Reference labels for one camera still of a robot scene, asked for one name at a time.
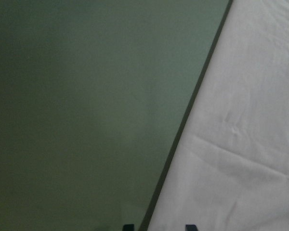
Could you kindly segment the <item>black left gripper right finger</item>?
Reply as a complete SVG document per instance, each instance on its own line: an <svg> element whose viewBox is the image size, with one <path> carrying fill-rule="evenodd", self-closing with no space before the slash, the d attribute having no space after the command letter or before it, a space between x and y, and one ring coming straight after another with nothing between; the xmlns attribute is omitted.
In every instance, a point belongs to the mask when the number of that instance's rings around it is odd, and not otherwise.
<svg viewBox="0 0 289 231"><path fill-rule="evenodd" d="M186 224L185 231L198 231L198 228L195 224Z"/></svg>

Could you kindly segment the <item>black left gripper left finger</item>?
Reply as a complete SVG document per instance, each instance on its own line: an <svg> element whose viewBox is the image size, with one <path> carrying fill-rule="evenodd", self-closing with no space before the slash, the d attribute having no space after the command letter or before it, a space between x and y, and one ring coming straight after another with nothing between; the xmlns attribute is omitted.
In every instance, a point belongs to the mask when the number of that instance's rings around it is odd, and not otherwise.
<svg viewBox="0 0 289 231"><path fill-rule="evenodd" d="M124 224L122 227L122 231L135 231L134 224Z"/></svg>

